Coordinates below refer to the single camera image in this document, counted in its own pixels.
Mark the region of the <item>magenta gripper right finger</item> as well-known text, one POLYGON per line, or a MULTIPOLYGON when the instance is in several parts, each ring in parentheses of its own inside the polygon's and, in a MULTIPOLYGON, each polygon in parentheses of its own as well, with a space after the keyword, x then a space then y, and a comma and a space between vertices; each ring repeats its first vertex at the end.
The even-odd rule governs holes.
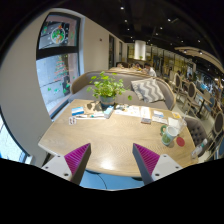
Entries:
POLYGON ((142 180, 145 185, 153 182, 152 173, 159 161, 160 156, 139 144, 133 144, 132 153, 137 162, 142 180))

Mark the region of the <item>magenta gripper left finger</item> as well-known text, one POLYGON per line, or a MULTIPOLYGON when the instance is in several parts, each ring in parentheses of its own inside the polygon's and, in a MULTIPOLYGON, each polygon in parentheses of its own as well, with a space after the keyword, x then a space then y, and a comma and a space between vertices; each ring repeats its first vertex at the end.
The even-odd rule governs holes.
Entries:
POLYGON ((71 181, 79 185, 89 157, 91 155, 91 144, 85 144, 64 156, 65 161, 72 173, 71 181))

